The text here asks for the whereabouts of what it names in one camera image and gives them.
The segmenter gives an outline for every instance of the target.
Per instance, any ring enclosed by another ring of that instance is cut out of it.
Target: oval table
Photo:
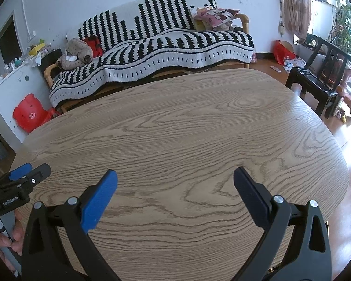
[[[57,117],[23,145],[13,168],[30,162],[52,169],[21,208],[26,218],[35,200],[62,204],[108,168],[118,173],[118,189],[89,235],[124,281],[230,280],[262,235],[234,188],[239,166],[272,195],[298,204],[317,200],[325,221],[349,182],[342,152],[320,118],[255,70],[127,89]],[[289,233],[279,257],[288,241]]]

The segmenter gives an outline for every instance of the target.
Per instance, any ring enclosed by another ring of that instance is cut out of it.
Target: curtain
[[[303,43],[311,22],[311,0],[284,0],[284,8],[285,27]]]

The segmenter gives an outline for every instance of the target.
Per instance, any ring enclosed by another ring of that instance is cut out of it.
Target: white cabinet
[[[51,108],[49,87],[38,67],[23,64],[0,82],[0,134],[16,153],[28,134],[13,119],[13,110],[28,94],[45,110]]]
[[[308,33],[319,36],[326,41],[332,30],[337,7],[326,2],[312,0],[312,17]]]

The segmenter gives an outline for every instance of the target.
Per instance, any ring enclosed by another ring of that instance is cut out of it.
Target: blue gripper pad
[[[243,167],[234,171],[234,186],[256,226],[267,230],[270,226],[270,192],[264,185],[256,183]]]
[[[117,185],[117,173],[113,170],[108,170],[99,181],[94,194],[82,209],[81,226],[84,233],[97,226],[105,208],[117,189]]]
[[[33,170],[33,166],[30,163],[24,164],[24,165],[18,167],[17,169],[12,170],[9,173],[9,180],[10,181],[17,181],[21,177],[23,177],[26,174],[28,174],[29,172],[31,172],[32,170]]]

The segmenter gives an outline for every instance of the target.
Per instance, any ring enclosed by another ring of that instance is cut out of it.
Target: wooden armrest
[[[44,71],[44,78],[47,80],[48,86],[51,88],[53,86],[53,79],[51,77],[51,71],[57,68],[57,63],[54,63],[52,65],[50,65],[49,67],[46,68],[46,70]]]
[[[245,14],[237,14],[235,16],[242,21],[243,31],[245,33],[249,34],[250,33],[250,30],[249,30],[250,18],[248,18]]]

